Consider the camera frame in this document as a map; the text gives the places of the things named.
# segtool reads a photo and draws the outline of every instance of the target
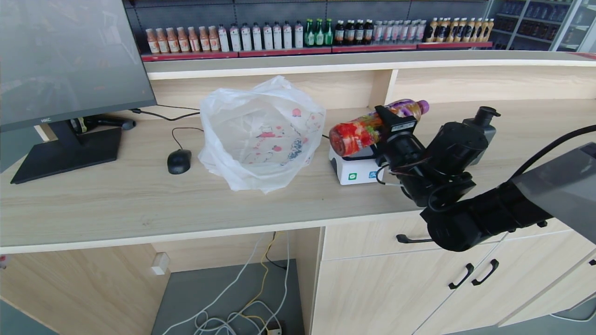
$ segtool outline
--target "floor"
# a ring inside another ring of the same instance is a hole
[[[23,157],[40,139],[33,128],[22,129],[0,134],[0,170],[3,171],[11,166],[16,160]],[[247,267],[246,273],[241,277],[241,282],[234,289],[222,297],[220,304],[210,309],[212,316],[227,315],[229,312],[242,307],[242,304],[258,293],[262,280],[263,269],[259,264]],[[161,330],[175,322],[190,317],[205,307],[214,296],[231,282],[238,272],[237,266],[227,268],[206,269],[199,271],[179,272],[173,274],[167,285],[164,294],[162,308],[159,311],[153,334],[161,334]],[[273,268],[268,275],[265,291],[262,299],[271,307],[276,308],[283,294],[282,269]],[[301,335],[302,313],[300,311],[300,298],[296,284],[296,267],[292,263],[288,274],[288,298],[280,311],[280,318],[284,320],[290,335]],[[584,305],[571,312],[562,312],[560,315],[573,318],[585,318],[596,308],[596,299],[586,302]],[[267,317],[263,311],[258,312],[261,316]],[[238,326],[242,330],[252,325]],[[170,335],[182,334],[192,335],[192,324],[186,324],[175,328]],[[14,309],[5,302],[0,302],[0,334],[2,335],[56,335],[55,332],[45,328],[35,320]],[[238,333],[238,335],[254,335],[251,332]],[[550,316],[529,320],[508,327],[486,327],[470,331],[456,333],[457,335],[588,335],[596,334],[596,318],[591,322],[579,323],[555,319]]]

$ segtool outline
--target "white plastic bag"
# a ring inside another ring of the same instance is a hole
[[[277,76],[251,91],[218,89],[201,102],[198,159],[234,190],[287,186],[321,143],[325,109]]]

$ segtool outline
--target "wooden countertop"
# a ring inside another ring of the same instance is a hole
[[[447,50],[301,55],[145,63],[151,80],[458,66],[596,66],[570,52]]]
[[[475,195],[505,181],[527,158],[560,135],[596,120],[596,100],[535,100],[431,105],[415,134],[428,144],[445,122],[473,117],[478,106],[497,108],[497,134],[479,165],[468,170]],[[326,131],[364,108],[329,110]],[[400,189],[378,184],[341,186],[327,155],[328,142],[292,183],[267,195],[229,190],[198,161],[203,134],[180,130],[193,151],[191,169],[170,175],[166,158],[177,149],[175,126],[200,126],[199,118],[141,121],[122,136],[115,162],[11,185],[19,161],[1,176],[0,253],[42,252],[153,243],[190,238],[318,227],[338,218],[418,210]],[[559,155],[595,136],[565,143]]]

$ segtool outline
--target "monitor stand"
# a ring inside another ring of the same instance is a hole
[[[116,160],[121,128],[76,135],[69,120],[49,123],[49,127],[58,141],[34,145],[11,184]]]

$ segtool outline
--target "drawer handle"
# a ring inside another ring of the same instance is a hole
[[[465,282],[466,279],[468,279],[468,277],[472,274],[472,272],[474,271],[474,265],[472,265],[472,263],[468,263],[465,265],[465,268],[468,269],[468,273],[465,275],[464,279],[462,279],[460,281],[459,284],[455,285],[454,283],[449,283],[449,289],[451,290],[455,290],[457,289],[461,284],[463,284]]]
[[[396,236],[396,238],[398,239],[398,242],[400,243],[425,243],[425,242],[432,242],[433,239],[432,238],[424,238],[422,240],[410,240],[406,235],[404,234],[399,234]]]
[[[496,269],[499,267],[499,261],[498,261],[498,260],[496,260],[496,259],[493,259],[493,260],[491,261],[491,265],[492,265],[492,269],[491,269],[491,271],[488,273],[488,275],[486,275],[486,277],[484,277],[484,279],[483,279],[483,280],[481,280],[481,281],[477,281],[477,280],[475,280],[475,279],[474,279],[474,280],[472,281],[472,285],[474,285],[474,286],[478,286],[478,285],[480,285],[480,284],[484,283],[484,282],[485,282],[485,280],[487,280],[487,279],[488,279],[488,277],[490,277],[490,276],[492,275],[492,273],[493,273],[493,272],[495,272],[495,270],[496,270]]]

